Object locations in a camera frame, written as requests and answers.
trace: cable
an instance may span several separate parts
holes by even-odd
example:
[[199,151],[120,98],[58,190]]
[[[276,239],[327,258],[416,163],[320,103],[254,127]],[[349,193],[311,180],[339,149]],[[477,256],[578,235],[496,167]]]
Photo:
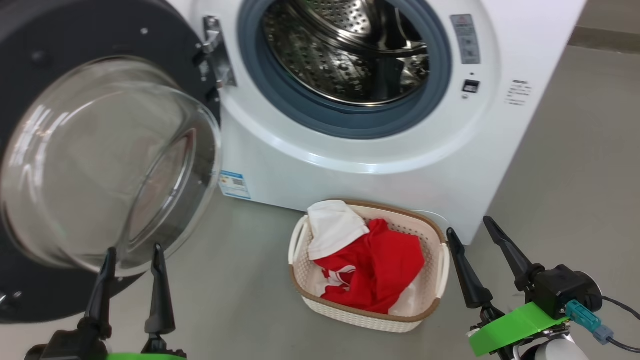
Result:
[[637,347],[630,347],[628,345],[625,345],[619,341],[613,340],[612,337],[608,337],[607,340],[609,341],[609,343],[611,343],[611,345],[617,346],[619,348],[621,348],[622,350],[626,350],[626,351],[631,351],[631,352],[635,352],[640,354],[640,348]]
[[[610,302],[611,304],[620,306],[622,309],[627,310],[629,313],[633,314],[633,316],[635,316],[638,320],[640,320],[640,313],[638,313],[636,310],[633,310],[630,306],[624,305],[623,303],[621,303],[620,301],[614,300],[610,297],[606,297],[604,295],[600,296],[602,298],[602,300],[606,300],[608,302]],[[626,350],[629,352],[635,352],[637,354],[640,354],[640,348],[636,348],[636,347],[630,347],[628,345],[625,345],[619,341],[613,340],[612,337],[608,337],[607,341],[609,343],[611,343],[611,345],[615,346],[615,347],[619,347],[622,350]]]
[[606,297],[604,295],[601,295],[600,297],[602,298],[602,300],[606,300],[606,301],[610,302],[611,304],[620,306],[624,310],[627,310],[629,313],[632,313],[638,320],[640,320],[640,313],[638,313],[636,310],[633,310],[631,307],[629,307],[627,305],[624,305],[620,301],[614,300],[614,299],[612,299],[610,297]]

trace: label sticker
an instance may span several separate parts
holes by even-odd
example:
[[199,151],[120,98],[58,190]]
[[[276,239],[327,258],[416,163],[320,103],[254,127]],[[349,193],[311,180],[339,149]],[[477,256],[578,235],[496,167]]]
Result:
[[251,199],[246,182],[241,174],[235,172],[220,172],[220,190],[226,196],[239,197],[240,199]]
[[504,103],[515,106],[525,106],[532,91],[533,88],[528,81],[513,80],[507,91],[507,96],[504,98]]
[[463,64],[480,63],[480,45],[476,37],[476,27],[471,15],[451,15],[451,23],[456,30],[460,58]]

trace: green tape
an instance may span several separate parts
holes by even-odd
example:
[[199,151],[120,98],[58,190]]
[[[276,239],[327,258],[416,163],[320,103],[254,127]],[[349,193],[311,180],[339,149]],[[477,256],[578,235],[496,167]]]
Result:
[[569,318],[566,317],[554,320],[536,304],[530,302],[471,335],[469,343],[474,354],[482,356],[567,320]]
[[120,354],[109,354],[107,360],[184,360],[184,358],[168,354],[134,354],[123,352]]

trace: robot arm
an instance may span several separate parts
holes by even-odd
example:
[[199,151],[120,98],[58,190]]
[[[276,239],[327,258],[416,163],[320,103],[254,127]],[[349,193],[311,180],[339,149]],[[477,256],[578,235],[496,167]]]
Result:
[[[465,303],[469,309],[481,308],[481,321],[472,326],[468,334],[476,356],[489,353],[497,354],[502,360],[587,360],[569,335],[570,320],[589,330],[603,345],[612,343],[640,352],[613,340],[613,332],[593,313],[607,300],[638,319],[640,314],[603,297],[596,282],[583,272],[574,272],[564,265],[546,270],[541,264],[532,264],[491,217],[484,217],[484,225],[493,242],[502,249],[515,277],[516,289],[525,293],[525,305],[506,315],[493,306],[493,295],[481,284],[468,262],[456,232],[452,228],[447,230]],[[520,355],[521,346],[542,338],[547,341]]]
[[86,313],[80,319],[77,329],[56,331],[47,344],[31,348],[25,360],[183,360],[187,358],[182,350],[168,350],[166,342],[161,337],[175,330],[175,320],[164,252],[158,244],[154,246],[151,266],[151,272],[154,274],[154,289],[151,312],[145,323],[145,332],[149,334],[147,344],[140,354],[109,354],[104,342],[111,337],[109,289],[115,278],[115,268],[116,249],[110,248],[104,265],[98,273]]

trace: washing machine door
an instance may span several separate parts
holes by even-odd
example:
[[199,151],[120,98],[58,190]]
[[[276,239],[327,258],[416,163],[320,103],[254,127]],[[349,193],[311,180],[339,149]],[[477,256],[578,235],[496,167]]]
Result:
[[84,310],[186,241],[220,169],[200,39],[163,0],[0,1],[0,322]]

